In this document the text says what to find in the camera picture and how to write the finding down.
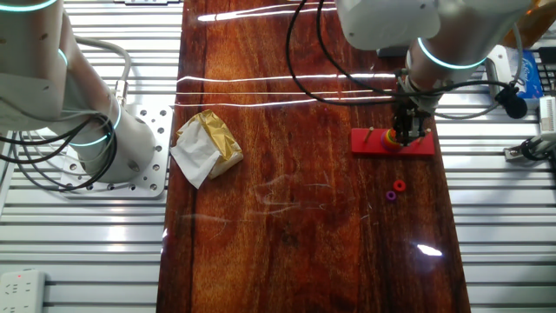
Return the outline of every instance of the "gold foil wrapper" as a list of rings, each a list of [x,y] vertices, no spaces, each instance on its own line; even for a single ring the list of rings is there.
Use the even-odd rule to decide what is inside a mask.
[[[195,120],[207,131],[208,136],[221,154],[208,178],[212,179],[221,175],[221,173],[243,159],[242,148],[236,142],[234,135],[229,131],[224,121],[212,110],[205,110],[194,115],[187,124],[189,125]]]

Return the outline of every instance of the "electrical outlet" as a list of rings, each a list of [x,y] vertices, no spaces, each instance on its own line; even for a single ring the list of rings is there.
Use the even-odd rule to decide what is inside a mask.
[[[0,277],[0,313],[41,313],[44,273],[38,270],[4,273]]]

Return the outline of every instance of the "red base plate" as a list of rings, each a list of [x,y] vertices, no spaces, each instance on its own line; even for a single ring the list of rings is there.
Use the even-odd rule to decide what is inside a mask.
[[[384,149],[381,143],[382,134],[387,130],[373,130],[365,142],[368,129],[351,129],[351,151],[353,153],[369,156],[407,156],[407,157],[432,157],[434,156],[433,134],[426,135],[420,142],[415,141],[408,147],[392,152]]]

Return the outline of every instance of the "wooden table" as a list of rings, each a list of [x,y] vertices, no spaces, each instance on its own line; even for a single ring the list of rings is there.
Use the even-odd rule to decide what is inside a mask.
[[[390,127],[391,108],[300,93],[284,56],[296,6],[185,2],[175,130],[211,109],[245,159],[199,190],[172,162],[158,311],[469,312],[438,140],[434,159],[353,156],[350,130]],[[325,97],[377,97],[326,61],[315,9],[308,4],[295,28],[297,74]],[[350,72],[386,74],[365,79],[394,87],[388,74],[403,60],[351,48],[333,3],[323,27]],[[390,203],[396,179],[407,191]]]

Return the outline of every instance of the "metal slotted platform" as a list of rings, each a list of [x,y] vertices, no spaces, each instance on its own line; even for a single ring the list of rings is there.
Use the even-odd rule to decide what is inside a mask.
[[[181,3],[66,1],[66,10],[77,35],[130,51],[129,103],[157,108],[175,101]],[[114,85],[122,60],[83,50]],[[489,104],[486,92],[460,91],[446,95],[440,111],[474,113]],[[511,165],[501,152],[538,133],[534,112],[524,121],[495,110],[473,121],[437,123],[473,313],[556,311],[556,198],[550,167]],[[45,271],[44,312],[155,312],[165,194],[149,201],[68,201],[36,189],[15,170],[2,184],[4,200],[0,273]]]

